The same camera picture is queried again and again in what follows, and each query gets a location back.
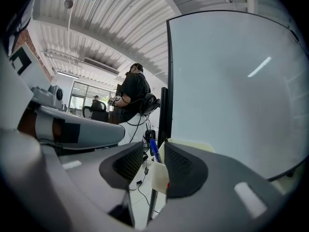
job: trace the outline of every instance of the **ceiling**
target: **ceiling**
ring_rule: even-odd
[[[28,31],[41,60],[52,75],[71,72],[113,87],[118,84],[116,76],[77,66],[74,60],[92,58],[117,69],[119,77],[125,77],[129,67],[138,62],[154,82],[167,84],[166,20],[170,18],[235,9],[293,23],[278,0],[74,0],[68,46],[70,10],[64,1],[35,0]]]

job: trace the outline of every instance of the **black chair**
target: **black chair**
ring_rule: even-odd
[[[84,106],[83,107],[83,117],[85,116],[85,110],[88,109],[91,112],[91,119],[102,121],[102,122],[108,122],[108,112],[106,112],[106,105],[105,103],[101,101],[97,101],[103,104],[103,109],[96,109],[90,106]]]

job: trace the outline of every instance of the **brick wall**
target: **brick wall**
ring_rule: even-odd
[[[15,46],[15,50],[17,50],[23,43],[26,43],[27,46],[30,48],[31,52],[34,54],[34,56],[38,59],[38,61],[40,62],[41,64],[41,67],[42,69],[44,70],[47,78],[49,81],[52,80],[52,76],[50,75],[49,71],[47,70],[47,68],[45,67],[45,65],[43,64],[43,62],[41,61],[39,55],[37,54],[37,51],[35,50],[34,48],[34,45],[32,43],[32,40],[29,36],[29,33],[28,33],[28,30],[25,29],[24,31],[22,31],[18,37],[18,40],[17,40],[17,43],[16,43],[16,46]]]

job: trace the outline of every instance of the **ceiling light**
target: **ceiling light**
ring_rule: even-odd
[[[68,75],[68,74],[64,74],[64,73],[61,73],[61,72],[58,72],[59,75],[64,75],[64,76],[68,76],[68,77],[71,77],[71,78],[75,78],[75,79],[79,79],[78,77],[76,76],[72,76],[72,75]]]
[[[268,63],[270,60],[271,60],[271,57],[266,58],[266,59],[263,61],[263,63],[261,63],[261,64],[259,65],[259,67],[257,67],[250,75],[248,75],[248,77],[252,77],[252,76],[254,76],[255,74],[257,74],[258,71],[259,71],[260,69],[262,69],[265,65],[267,65],[267,63]]]

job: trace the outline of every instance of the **window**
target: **window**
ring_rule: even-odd
[[[109,91],[92,87],[89,85],[85,85],[82,83],[74,82],[69,108],[76,109],[76,115],[81,115],[81,110],[84,106],[91,106],[92,100],[94,97],[98,95],[99,100],[106,105],[106,111],[112,111],[112,107],[108,105],[108,100],[111,95],[115,95],[115,93],[111,93]]]

